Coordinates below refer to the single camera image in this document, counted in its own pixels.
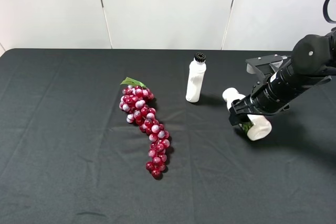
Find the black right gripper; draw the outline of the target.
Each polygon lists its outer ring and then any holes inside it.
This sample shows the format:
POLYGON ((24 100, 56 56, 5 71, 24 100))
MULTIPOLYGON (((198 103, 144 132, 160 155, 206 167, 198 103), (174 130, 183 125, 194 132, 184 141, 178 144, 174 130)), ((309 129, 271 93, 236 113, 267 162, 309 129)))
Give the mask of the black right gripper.
POLYGON ((249 95, 232 102, 229 121, 235 126, 250 121, 247 115, 271 116, 288 109, 289 103, 281 103, 266 94, 259 94, 255 98, 249 95))

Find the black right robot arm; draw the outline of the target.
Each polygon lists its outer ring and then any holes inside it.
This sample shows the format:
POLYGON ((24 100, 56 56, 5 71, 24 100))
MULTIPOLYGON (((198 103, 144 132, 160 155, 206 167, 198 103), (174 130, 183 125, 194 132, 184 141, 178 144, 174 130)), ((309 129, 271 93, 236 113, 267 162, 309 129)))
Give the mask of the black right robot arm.
POLYGON ((231 125, 247 123, 249 115, 271 116, 308 89, 335 75, 335 30, 325 36, 306 35, 288 56, 268 55, 246 60, 257 75, 251 94, 230 102, 231 125))

